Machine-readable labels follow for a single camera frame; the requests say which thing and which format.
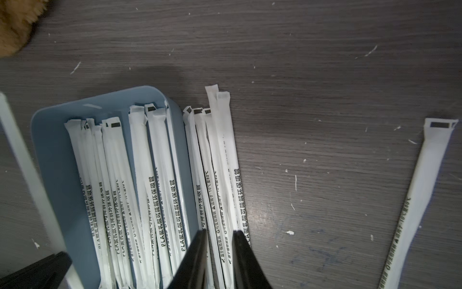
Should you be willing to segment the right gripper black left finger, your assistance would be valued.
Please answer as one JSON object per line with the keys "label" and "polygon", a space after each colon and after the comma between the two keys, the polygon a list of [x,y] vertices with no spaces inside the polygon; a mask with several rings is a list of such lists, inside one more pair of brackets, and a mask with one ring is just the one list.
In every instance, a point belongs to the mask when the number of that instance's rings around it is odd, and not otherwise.
{"label": "right gripper black left finger", "polygon": [[205,289],[208,231],[197,231],[168,289]]}

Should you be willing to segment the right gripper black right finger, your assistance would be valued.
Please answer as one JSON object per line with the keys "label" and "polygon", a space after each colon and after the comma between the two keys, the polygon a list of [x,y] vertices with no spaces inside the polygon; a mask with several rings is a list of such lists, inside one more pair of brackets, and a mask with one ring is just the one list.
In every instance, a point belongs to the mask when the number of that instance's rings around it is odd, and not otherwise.
{"label": "right gripper black right finger", "polygon": [[242,231],[233,232],[232,252],[236,289],[272,288]]}

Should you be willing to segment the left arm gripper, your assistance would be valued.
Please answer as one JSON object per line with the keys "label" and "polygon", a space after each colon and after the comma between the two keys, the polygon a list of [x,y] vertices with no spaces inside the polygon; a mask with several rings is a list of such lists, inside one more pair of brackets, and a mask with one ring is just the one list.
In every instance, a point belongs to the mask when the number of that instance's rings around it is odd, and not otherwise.
{"label": "left arm gripper", "polygon": [[2,289],[57,289],[72,265],[66,252],[52,254],[1,278]]}

